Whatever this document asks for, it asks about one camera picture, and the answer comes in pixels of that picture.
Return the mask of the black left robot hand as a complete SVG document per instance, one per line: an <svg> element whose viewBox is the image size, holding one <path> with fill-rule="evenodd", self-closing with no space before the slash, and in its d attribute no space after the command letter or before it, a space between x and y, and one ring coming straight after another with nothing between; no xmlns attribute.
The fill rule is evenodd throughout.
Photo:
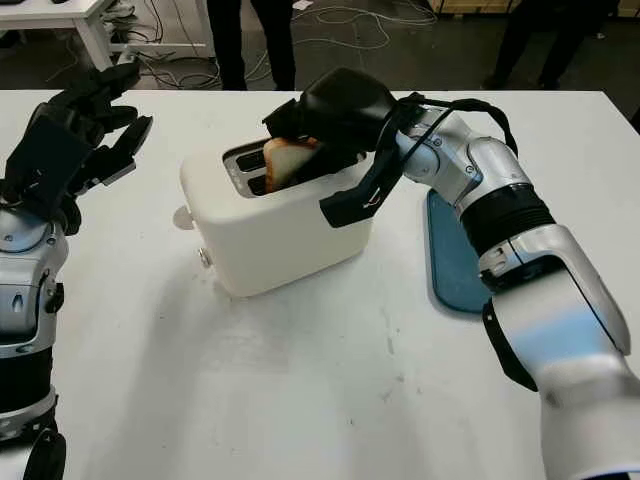
<svg viewBox="0 0 640 480"><path fill-rule="evenodd" d="M113 101L139 80L137 61L103 71L93 69L32 115L34 120L51 120L67 138L88 146L86 153L66 154L62 171L48 176L53 185L44 197L47 215L60 223L67 236L77 234L81 225L78 196L98 184L108 186L136 168L135 155L153 118L140 115L133 106L115 106Z"/></svg>

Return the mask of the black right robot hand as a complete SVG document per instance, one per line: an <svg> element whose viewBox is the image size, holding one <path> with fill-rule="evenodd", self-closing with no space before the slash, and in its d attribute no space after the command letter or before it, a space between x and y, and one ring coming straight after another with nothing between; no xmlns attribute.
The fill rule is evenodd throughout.
<svg viewBox="0 0 640 480"><path fill-rule="evenodd" d="M302 183L350 167L375 150L397 101L357 70L335 69L263 119L272 139L309 148L310 158L286 176Z"/></svg>

